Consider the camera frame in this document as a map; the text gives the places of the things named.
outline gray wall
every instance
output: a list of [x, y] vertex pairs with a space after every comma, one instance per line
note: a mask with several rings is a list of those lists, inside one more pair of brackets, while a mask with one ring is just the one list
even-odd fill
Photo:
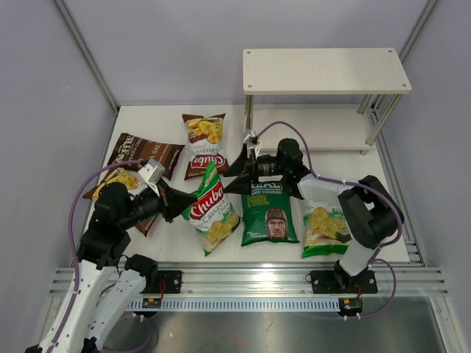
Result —
[[68, 208], [113, 115], [52, 1], [0, 0], [0, 48], [0, 347], [24, 352], [70, 263]]
[[[412, 92], [386, 125], [430, 265], [471, 332], [471, 2], [441, 1], [406, 63]], [[471, 348], [471, 338], [466, 336]]]
[[66, 2], [126, 105], [242, 102], [242, 50], [250, 47], [399, 51], [426, 0]]

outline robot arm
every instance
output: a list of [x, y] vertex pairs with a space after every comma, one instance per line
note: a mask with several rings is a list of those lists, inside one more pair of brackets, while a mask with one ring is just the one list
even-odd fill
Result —
[[[353, 237], [347, 252], [334, 266], [336, 281], [345, 290], [367, 267], [381, 241], [397, 231], [394, 211], [378, 195], [364, 188], [349, 188], [341, 182], [316, 178], [303, 164], [302, 152], [294, 139], [282, 139], [276, 156], [258, 156], [259, 150], [257, 135], [247, 131], [242, 152], [224, 173], [226, 177], [236, 177], [224, 192], [250, 195], [252, 185], [258, 184], [260, 177], [281, 176], [281, 184], [288, 195], [341, 207]], [[386, 197], [404, 222], [403, 214], [376, 177], [366, 176], [358, 183]]]
[[[157, 214], [172, 222], [196, 201], [195, 196], [170, 188], [161, 179], [163, 171], [160, 163], [150, 160], [139, 171], [149, 187], [133, 200], [126, 187], [118, 182], [100, 190], [77, 250], [78, 291], [74, 291], [73, 279], [52, 328], [38, 346], [28, 348], [26, 353], [99, 352], [135, 295], [157, 284], [157, 263], [135, 255], [127, 261], [126, 271], [111, 294], [95, 308], [106, 281], [130, 243], [126, 230]], [[60, 335], [54, 340], [57, 331]]]

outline dark brown chip bag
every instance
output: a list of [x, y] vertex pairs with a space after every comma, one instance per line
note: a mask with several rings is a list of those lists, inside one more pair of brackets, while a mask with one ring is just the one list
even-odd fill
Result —
[[[124, 184], [128, 192], [134, 196], [138, 195], [147, 186], [146, 183], [139, 177], [139, 173], [135, 171], [125, 171], [123, 168], [115, 168], [110, 169], [99, 185], [87, 191], [83, 198], [95, 202], [98, 199], [98, 193], [100, 189], [103, 188], [106, 184], [110, 184], [112, 182], [120, 182], [121, 184]], [[157, 217], [158, 215], [149, 218], [146, 221], [137, 224], [135, 228], [147, 236], [150, 227], [153, 225]]]
[[189, 161], [185, 180], [203, 175], [211, 162], [215, 162], [219, 174], [229, 169], [221, 145], [225, 116], [219, 114], [205, 118], [201, 115], [182, 115], [188, 129]]
[[[108, 165], [124, 160], [150, 160], [152, 158], [165, 167], [163, 176], [170, 180], [183, 147], [185, 145], [154, 142], [122, 133], [108, 160]], [[124, 168], [129, 171], [137, 171], [140, 167], [139, 165], [126, 165]]]

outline white tabletop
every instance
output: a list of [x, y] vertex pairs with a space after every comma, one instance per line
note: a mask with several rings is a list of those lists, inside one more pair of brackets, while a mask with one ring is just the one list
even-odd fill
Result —
[[[113, 147], [122, 132], [128, 132], [142, 138], [164, 143], [184, 144], [187, 140], [186, 128], [181, 118], [183, 113], [214, 115], [226, 113], [224, 119], [223, 146], [229, 162], [233, 162], [241, 149], [241, 136], [245, 125], [245, 117], [236, 115], [243, 107], [233, 105], [188, 105], [188, 106], [129, 106], [121, 107], [110, 145], [108, 146], [106, 162]], [[386, 184], [383, 169], [376, 149], [367, 156], [361, 156], [357, 151], [343, 152], [313, 152], [315, 169], [324, 176], [339, 179], [360, 179], [367, 174], [375, 175]], [[201, 177], [184, 181], [188, 155], [186, 149], [180, 156], [174, 170], [170, 186], [186, 192], [196, 190]], [[232, 178], [222, 178], [225, 185]], [[234, 208], [242, 215], [241, 197], [229, 195]], [[299, 200], [292, 200], [294, 226], [298, 238], [302, 235], [302, 216], [300, 215]], [[243, 224], [209, 256], [205, 257], [199, 236], [194, 228], [181, 216], [172, 224], [166, 223], [159, 217], [145, 238], [136, 229], [130, 229], [131, 244], [126, 254], [142, 254], [157, 261], [165, 262], [234, 262], [234, 263], [299, 263], [334, 261], [338, 255], [309, 257], [301, 259], [302, 244], [262, 242], [241, 247]], [[380, 256], [392, 262], [408, 262], [406, 246], [400, 242], [384, 249]]]

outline chubu cassava chips bag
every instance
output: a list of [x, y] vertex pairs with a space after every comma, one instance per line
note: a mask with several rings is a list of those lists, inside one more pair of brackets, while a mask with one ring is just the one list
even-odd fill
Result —
[[188, 129], [189, 158], [185, 180], [203, 175], [210, 162], [215, 162], [220, 174], [229, 169], [221, 145], [225, 116], [219, 114], [205, 118], [200, 115], [182, 115]]
[[196, 228], [202, 240], [205, 256], [208, 256], [236, 230], [241, 219], [224, 194], [214, 162], [209, 164], [199, 189], [193, 194], [198, 197], [198, 201], [187, 208], [182, 216]]

